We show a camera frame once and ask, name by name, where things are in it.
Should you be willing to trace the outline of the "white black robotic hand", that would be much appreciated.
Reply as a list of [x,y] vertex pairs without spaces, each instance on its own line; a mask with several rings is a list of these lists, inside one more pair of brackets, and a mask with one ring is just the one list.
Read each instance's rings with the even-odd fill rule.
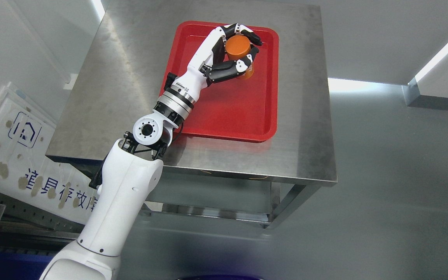
[[[239,59],[225,61],[225,47],[240,35],[248,39],[250,50]],[[186,72],[182,76],[167,75],[164,90],[189,97],[195,103],[204,88],[244,75],[262,44],[260,37],[243,24],[215,27],[192,56]]]

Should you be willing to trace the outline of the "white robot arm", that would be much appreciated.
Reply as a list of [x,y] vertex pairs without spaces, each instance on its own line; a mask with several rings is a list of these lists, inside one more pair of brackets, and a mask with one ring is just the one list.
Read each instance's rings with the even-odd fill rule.
[[123,150],[117,140],[102,168],[98,202],[76,241],[46,266],[42,280],[114,280],[121,251],[149,193],[158,184],[163,161],[148,161]]

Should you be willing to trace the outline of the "blue robot base edge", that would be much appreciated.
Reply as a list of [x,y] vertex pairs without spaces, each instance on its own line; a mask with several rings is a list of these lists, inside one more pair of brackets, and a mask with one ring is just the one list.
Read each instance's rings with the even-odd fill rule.
[[177,280],[262,280],[262,278],[256,278],[247,275],[194,275],[183,278],[177,278]]

